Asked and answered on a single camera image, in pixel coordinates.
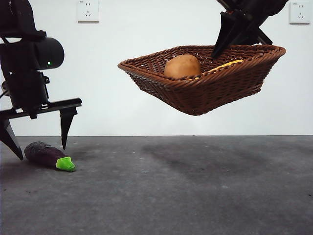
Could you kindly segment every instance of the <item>gray floor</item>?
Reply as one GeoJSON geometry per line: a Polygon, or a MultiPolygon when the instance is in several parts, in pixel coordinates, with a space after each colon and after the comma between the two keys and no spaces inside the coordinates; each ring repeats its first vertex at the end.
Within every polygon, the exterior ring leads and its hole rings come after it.
{"type": "Polygon", "coordinates": [[[70,137],[67,146],[74,173],[21,162],[2,144],[1,234],[313,234],[313,136],[70,137]]]}

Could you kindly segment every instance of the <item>wall socket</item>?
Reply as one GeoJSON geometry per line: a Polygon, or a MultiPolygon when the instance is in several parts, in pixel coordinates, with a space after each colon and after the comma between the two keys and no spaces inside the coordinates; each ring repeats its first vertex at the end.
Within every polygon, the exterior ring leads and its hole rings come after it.
{"type": "Polygon", "coordinates": [[[99,23],[99,0],[79,0],[77,2],[79,23],[99,23]]]}
{"type": "Polygon", "coordinates": [[[290,2],[290,24],[310,24],[312,15],[312,2],[298,0],[290,2]]]}

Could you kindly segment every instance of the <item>purple eggplant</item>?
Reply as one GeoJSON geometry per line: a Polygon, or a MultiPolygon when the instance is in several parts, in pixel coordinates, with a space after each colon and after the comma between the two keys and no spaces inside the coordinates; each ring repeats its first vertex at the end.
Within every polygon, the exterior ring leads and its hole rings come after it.
{"type": "Polygon", "coordinates": [[[31,162],[69,172],[75,171],[75,165],[71,157],[44,142],[39,141],[29,144],[25,148],[24,153],[26,158],[31,162]]]}

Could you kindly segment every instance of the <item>black cable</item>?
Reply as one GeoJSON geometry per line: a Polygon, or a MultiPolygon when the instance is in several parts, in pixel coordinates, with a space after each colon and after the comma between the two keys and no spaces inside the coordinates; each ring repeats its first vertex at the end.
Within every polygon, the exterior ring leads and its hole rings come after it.
{"type": "Polygon", "coordinates": [[[1,95],[0,95],[0,99],[5,95],[5,94],[7,94],[9,91],[5,91],[5,92],[3,92],[1,95]]]}
{"type": "Polygon", "coordinates": [[[4,41],[4,43],[10,44],[10,42],[5,37],[1,37],[1,39],[4,41]]]}

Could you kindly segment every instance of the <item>wicker basket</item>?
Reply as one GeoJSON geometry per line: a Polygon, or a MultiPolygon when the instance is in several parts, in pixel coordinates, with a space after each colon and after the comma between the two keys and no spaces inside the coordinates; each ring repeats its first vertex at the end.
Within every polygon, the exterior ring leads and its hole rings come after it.
{"type": "Polygon", "coordinates": [[[272,45],[230,46],[216,59],[214,46],[181,46],[154,54],[129,59],[118,67],[139,88],[189,115],[202,115],[224,104],[256,94],[279,57],[286,53],[272,45]],[[175,56],[192,54],[201,65],[202,74],[172,79],[163,74],[166,62],[175,56]],[[209,72],[225,63],[243,59],[209,72]]]}

